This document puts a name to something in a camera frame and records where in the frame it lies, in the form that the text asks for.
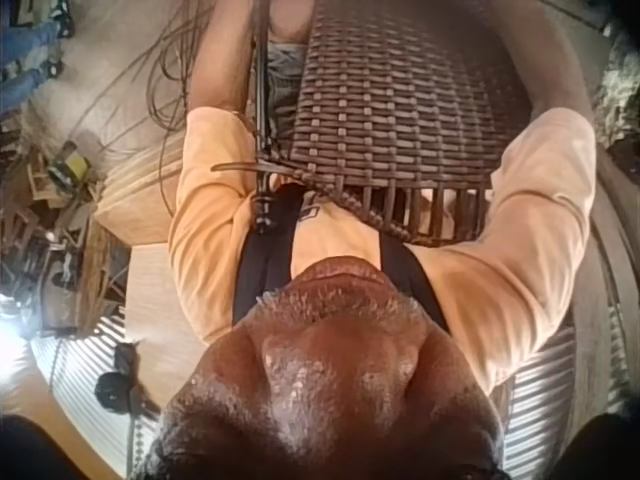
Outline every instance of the bright light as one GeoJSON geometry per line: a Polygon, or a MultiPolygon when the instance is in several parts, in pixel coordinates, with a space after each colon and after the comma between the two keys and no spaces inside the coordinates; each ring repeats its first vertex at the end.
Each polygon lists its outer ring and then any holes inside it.
{"type": "Polygon", "coordinates": [[[18,334],[17,326],[0,317],[0,383],[7,381],[17,370],[27,342],[18,334]]]}

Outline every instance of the brown wicker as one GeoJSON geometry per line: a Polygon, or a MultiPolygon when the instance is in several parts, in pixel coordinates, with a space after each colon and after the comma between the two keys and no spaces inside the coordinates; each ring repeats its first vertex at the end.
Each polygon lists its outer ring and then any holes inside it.
{"type": "Polygon", "coordinates": [[[272,150],[263,160],[280,168],[267,170],[406,242],[477,237],[490,174],[531,111],[482,5],[319,0],[293,146],[288,155],[272,150]],[[425,190],[433,201],[421,231],[425,190]],[[451,237],[443,234],[447,190],[456,197],[451,237]]]}

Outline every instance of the workshop floor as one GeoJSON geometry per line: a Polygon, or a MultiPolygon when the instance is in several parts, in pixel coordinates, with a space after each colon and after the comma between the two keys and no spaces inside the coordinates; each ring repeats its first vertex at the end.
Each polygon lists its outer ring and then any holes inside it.
{"type": "MultiPolygon", "coordinates": [[[[583,0],[544,0],[566,28],[595,92],[610,45],[598,33],[602,16],[583,0]]],[[[21,20],[46,18],[49,0],[34,0],[34,13],[21,20]]],[[[55,153],[71,138],[102,173],[132,154],[157,144],[163,131],[148,118],[146,91],[151,63],[146,57],[181,2],[175,0],[71,0],[77,35],[62,45],[67,68],[33,98],[27,117],[45,152],[55,153]]],[[[177,84],[163,97],[175,98],[177,84]]]]}

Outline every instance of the peach long-sleeve shirt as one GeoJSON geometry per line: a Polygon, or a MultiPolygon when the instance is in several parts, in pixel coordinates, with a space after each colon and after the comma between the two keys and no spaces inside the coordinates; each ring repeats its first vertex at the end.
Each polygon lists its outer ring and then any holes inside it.
{"type": "MultiPolygon", "coordinates": [[[[231,328],[242,247],[251,225],[252,174],[212,173],[254,159],[254,140],[232,113],[192,111],[169,247],[178,294],[195,332],[212,343],[231,328]]],[[[408,245],[431,281],[458,346],[488,393],[557,330],[589,237],[596,142],[578,113],[553,109],[504,153],[476,242],[408,245]]],[[[352,255],[380,268],[378,233],[316,197],[317,215],[298,223],[295,278],[327,257],[352,255]]]]}

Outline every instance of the black suspenders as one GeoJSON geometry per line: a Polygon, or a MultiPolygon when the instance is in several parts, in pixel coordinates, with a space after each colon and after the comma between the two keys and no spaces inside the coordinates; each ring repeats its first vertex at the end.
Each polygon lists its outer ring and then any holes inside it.
{"type": "MultiPolygon", "coordinates": [[[[265,292],[291,282],[291,254],[305,187],[288,184],[275,193],[272,218],[276,227],[263,234],[252,230],[247,235],[233,299],[233,324],[242,320],[265,292]]],[[[415,298],[445,331],[449,331],[440,304],[424,270],[402,242],[380,234],[382,271],[396,288],[415,298]]]]}

